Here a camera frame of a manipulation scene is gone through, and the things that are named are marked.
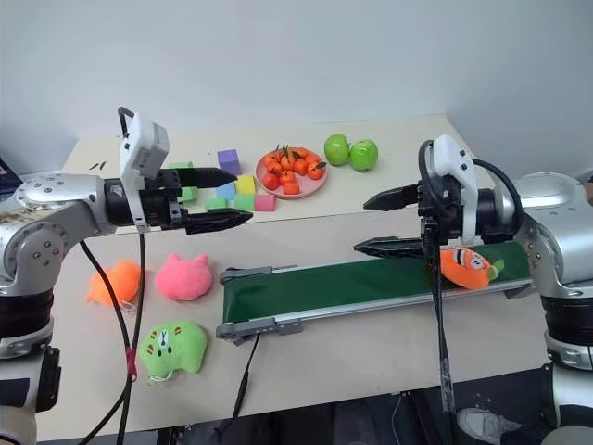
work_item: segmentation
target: green plush toy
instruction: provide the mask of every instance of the green plush toy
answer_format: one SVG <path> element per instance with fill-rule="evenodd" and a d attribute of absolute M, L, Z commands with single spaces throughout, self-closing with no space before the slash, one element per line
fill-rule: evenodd
<path fill-rule="evenodd" d="M 197 373 L 207 343 L 204 329 L 194 322 L 170 322 L 150 330 L 140 346 L 140 357 L 152 380 L 167 380 L 177 369 Z"/>

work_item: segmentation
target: toy block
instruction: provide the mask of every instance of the toy block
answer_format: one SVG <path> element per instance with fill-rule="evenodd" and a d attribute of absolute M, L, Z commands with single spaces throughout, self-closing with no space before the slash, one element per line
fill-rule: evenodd
<path fill-rule="evenodd" d="M 226 209 L 228 207 L 229 203 L 224 197 L 211 197 L 206 201 L 206 210 Z"/>
<path fill-rule="evenodd" d="M 170 169 L 193 169 L 194 164 L 189 162 L 171 162 L 168 165 Z M 182 187 L 182 195 L 177 197 L 177 202 L 195 201 L 197 199 L 197 187 Z"/>
<path fill-rule="evenodd" d="M 243 195 L 255 195 L 256 194 L 256 180 L 250 174 L 242 174 L 237 176 L 237 180 L 234 182 L 234 189 L 237 193 Z"/>
<path fill-rule="evenodd" d="M 256 209 L 256 196 L 237 193 L 234 196 L 234 207 L 239 210 L 253 211 Z"/>
<path fill-rule="evenodd" d="M 276 197 L 274 195 L 256 195 L 256 211 L 274 211 Z"/>
<path fill-rule="evenodd" d="M 228 184 L 221 185 L 220 187 L 216 187 L 217 197 L 224 197 L 225 199 L 233 200 L 234 193 L 234 182 L 230 182 Z"/>
<path fill-rule="evenodd" d="M 217 153 L 219 165 L 223 170 L 234 175 L 241 174 L 237 150 L 222 150 Z"/>

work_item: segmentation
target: white sneaker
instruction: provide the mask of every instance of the white sneaker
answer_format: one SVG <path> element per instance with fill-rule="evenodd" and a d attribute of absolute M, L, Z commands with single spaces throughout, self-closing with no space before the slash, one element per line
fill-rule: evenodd
<path fill-rule="evenodd" d="M 466 408 L 459 411 L 457 425 L 468 436 L 493 445 L 500 445 L 500 437 L 504 433 L 514 431 L 522 426 L 501 415 L 478 408 Z"/>

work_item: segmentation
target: table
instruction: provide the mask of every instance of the table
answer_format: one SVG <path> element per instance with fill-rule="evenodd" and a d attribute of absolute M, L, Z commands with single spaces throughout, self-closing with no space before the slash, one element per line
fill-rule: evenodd
<path fill-rule="evenodd" d="M 82 166 L 75 161 L 81 156 L 77 152 L 80 146 L 88 145 L 82 141 L 77 146 L 66 170 Z M 406 160 L 406 165 L 415 162 L 416 149 L 414 145 L 409 155 L 402 158 L 414 158 Z M 141 336 L 153 325 L 189 319 L 207 329 L 210 344 L 199 374 L 179 373 L 162 385 L 146 383 L 145 368 L 139 361 L 129 430 L 230 417 L 252 346 L 248 342 L 236 347 L 214 337 L 221 322 L 220 285 L 215 284 L 204 298 L 193 302 L 172 302 L 157 293 L 154 272 L 170 252 L 185 258 L 207 253 L 214 272 L 219 273 L 229 266 L 360 260 L 365 257 L 351 247 L 361 240 L 419 233 L 414 209 L 391 213 L 347 211 L 305 219 L 292 219 L 290 210 L 282 212 L 276 215 L 281 221 L 254 219 L 220 233 L 188 237 L 177 231 L 146 236 L 147 266 L 152 272 L 146 280 Z M 136 259 L 138 255 L 137 237 L 132 234 L 90 239 L 88 244 L 106 267 L 121 259 Z M 84 301 L 93 272 L 76 247 L 65 259 L 55 288 L 53 345 L 62 350 L 63 372 L 57 406 L 37 417 L 39 440 L 84 436 L 107 412 L 123 387 L 125 360 L 113 309 Z M 543 310 L 536 296 L 507 301 L 497 293 L 453 299 L 445 303 L 444 313 L 455 381 L 534 368 L 547 359 Z M 131 316 L 127 323 L 132 326 Z M 434 308 L 423 304 L 366 312 L 313 321 L 305 325 L 304 332 L 292 336 L 264 336 L 251 365 L 242 414 L 437 384 Z M 117 419 L 110 422 L 102 434 L 115 432 L 117 424 Z"/>
<path fill-rule="evenodd" d="M 442 114 L 421 116 L 404 121 L 350 121 L 299 125 L 276 125 L 238 129 L 212 130 L 202 133 L 179 133 L 169 131 L 170 154 L 168 162 L 191 160 L 196 167 L 218 167 L 218 150 L 235 148 L 243 173 L 254 174 L 258 160 L 277 144 L 305 146 L 323 155 L 323 143 L 333 133 L 343 133 L 350 142 L 371 138 L 379 147 L 379 161 L 370 172 L 356 172 L 349 165 L 330 167 L 325 184 L 319 192 L 294 201 L 277 200 L 275 212 L 256 212 L 253 223 L 279 221 L 295 218 L 310 218 L 346 213 L 359 213 L 362 203 L 378 192 L 393 187 L 414 184 L 420 178 L 418 172 L 418 148 L 426 139 L 434 139 L 449 133 L 470 156 L 467 147 L 455 128 Z M 119 134 L 85 138 L 78 142 L 64 166 L 66 173 L 98 174 L 103 178 L 120 176 Z M 105 162 L 102 171 L 89 168 L 97 162 Z M 478 169 L 478 183 L 489 185 L 485 172 Z M 259 188 L 258 193 L 265 193 Z M 195 205 L 187 208 L 204 211 L 213 190 L 200 190 Z M 131 230 L 126 228 L 120 233 Z"/>

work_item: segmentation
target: pink cube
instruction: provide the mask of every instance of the pink cube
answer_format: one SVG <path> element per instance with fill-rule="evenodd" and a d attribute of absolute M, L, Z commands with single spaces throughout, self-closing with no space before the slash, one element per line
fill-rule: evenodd
<path fill-rule="evenodd" d="M 256 195 L 256 211 L 274 211 L 276 197 L 274 195 Z"/>

